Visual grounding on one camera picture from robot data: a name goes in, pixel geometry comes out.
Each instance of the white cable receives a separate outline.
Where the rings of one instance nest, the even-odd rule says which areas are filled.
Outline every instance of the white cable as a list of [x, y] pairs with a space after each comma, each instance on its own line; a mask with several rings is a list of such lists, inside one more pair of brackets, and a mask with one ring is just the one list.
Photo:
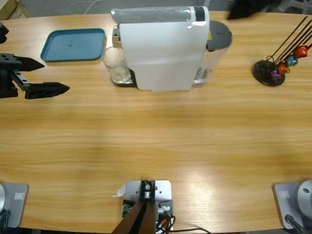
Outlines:
[[66, 9], [67, 13], [70, 14], [70, 15], [75, 15], [74, 13], [70, 12], [69, 9], [74, 6], [74, 5], [77, 5], [77, 4], [80, 4], [80, 3], [90, 3], [89, 7], [87, 8], [87, 10], [83, 13], [84, 15], [87, 14], [87, 12], [90, 10], [90, 8], [97, 2], [100, 2], [100, 1], [104, 1], [104, 0], [96, 0], [96, 1], [79, 1], [79, 2], [75, 2], [71, 5], [68, 6], [68, 8]]

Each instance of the cable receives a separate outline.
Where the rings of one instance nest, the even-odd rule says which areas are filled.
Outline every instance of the cable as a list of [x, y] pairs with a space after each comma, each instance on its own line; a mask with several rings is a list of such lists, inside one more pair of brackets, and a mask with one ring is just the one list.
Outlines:
[[308, 231], [304, 227], [302, 227], [299, 223], [297, 223], [290, 214], [287, 214], [285, 216], [285, 220], [297, 231], [297, 233], [309, 234]]
[[74, 13], [70, 12], [69, 9], [74, 6], [74, 5], [77, 5], [77, 4], [80, 4], [80, 3], [90, 3], [89, 7], [87, 8], [87, 10], [83, 13], [84, 15], [87, 14], [87, 12], [90, 10], [90, 8], [96, 4], [97, 2], [100, 2], [100, 1], [104, 1], [104, 0], [96, 0], [96, 1], [79, 1], [79, 2], [75, 2], [71, 5], [68, 6], [68, 8], [66, 9], [67, 13], [70, 14], [70, 15], [75, 15]]
[[175, 216], [169, 217], [168, 215], [165, 215], [165, 217], [156, 224], [156, 232], [162, 231], [161, 234], [166, 234], [166, 233], [181, 233], [181, 232], [191, 232], [191, 231], [204, 231], [207, 234], [211, 234], [210, 231], [208, 231], [204, 228], [171, 230], [175, 221], [176, 221]]
[[210, 231], [204, 229], [204, 228], [191, 228], [191, 229], [181, 229], [181, 230], [165, 230], [161, 234], [164, 233], [181, 233], [181, 232], [191, 232], [191, 231], [204, 231], [207, 234], [211, 234]]
[[2, 210], [0, 213], [0, 233], [3, 233], [8, 228], [10, 211]]

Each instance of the black metal rod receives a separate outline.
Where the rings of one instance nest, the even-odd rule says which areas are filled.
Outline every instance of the black metal rod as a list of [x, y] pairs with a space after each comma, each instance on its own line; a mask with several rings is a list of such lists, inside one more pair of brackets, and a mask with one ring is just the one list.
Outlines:
[[291, 52], [292, 50], [294, 50], [297, 46], [298, 43], [302, 40], [302, 38], [310, 31], [310, 29], [312, 28], [312, 26], [310, 28], [308, 28], [303, 34], [301, 34], [301, 37], [295, 42], [292, 43], [293, 45], [289, 48], [288, 51], [286, 51], [280, 58], [280, 61], [277, 60], [276, 63], [281, 62], [285, 59], [285, 57], [289, 54], [289, 52]]
[[311, 30], [311, 32], [310, 32], [309, 38], [306, 39], [304, 42], [302, 42], [300, 45], [305, 45], [305, 44], [307, 44], [307, 43], [309, 42], [309, 40], [311, 39], [311, 37], [312, 37], [312, 30]]
[[293, 30], [293, 32], [284, 40], [284, 42], [279, 46], [279, 48], [271, 55], [271, 58], [279, 51], [279, 49], [288, 41], [288, 39], [295, 33], [295, 31], [302, 25], [302, 23], [307, 19], [308, 16], [305, 16], [303, 20], [297, 25], [297, 27]]
[[285, 51], [287, 51], [291, 46], [293, 46], [294, 41], [302, 34], [302, 32], [309, 26], [309, 24], [312, 22], [312, 20], [310, 20], [306, 26], [303, 27], [303, 29], [301, 29], [301, 31], [298, 33], [298, 35], [292, 40], [292, 42], [286, 47], [286, 49], [278, 56], [278, 58], [276, 59], [276, 61], [278, 61], [281, 57], [283, 57], [285, 55]]

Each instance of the black base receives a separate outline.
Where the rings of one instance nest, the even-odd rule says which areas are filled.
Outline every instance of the black base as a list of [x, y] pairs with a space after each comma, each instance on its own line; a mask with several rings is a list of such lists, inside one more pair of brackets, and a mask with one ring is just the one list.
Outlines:
[[263, 72], [268, 71], [270, 67], [276, 67], [276, 65], [273, 62], [270, 61], [259, 61], [256, 62], [252, 67], [252, 73], [253, 77], [258, 80], [260, 83], [268, 85], [268, 86], [278, 86], [284, 83], [285, 81], [285, 75], [282, 75], [282, 78], [279, 80], [273, 80], [271, 79], [271, 73], [270, 72]]

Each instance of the glass cup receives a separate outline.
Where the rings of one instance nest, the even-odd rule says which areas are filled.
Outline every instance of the glass cup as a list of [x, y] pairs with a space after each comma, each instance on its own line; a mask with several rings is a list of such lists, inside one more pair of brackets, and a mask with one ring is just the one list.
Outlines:
[[111, 75], [112, 82], [115, 84], [133, 83], [121, 48], [108, 47], [102, 55], [102, 61]]

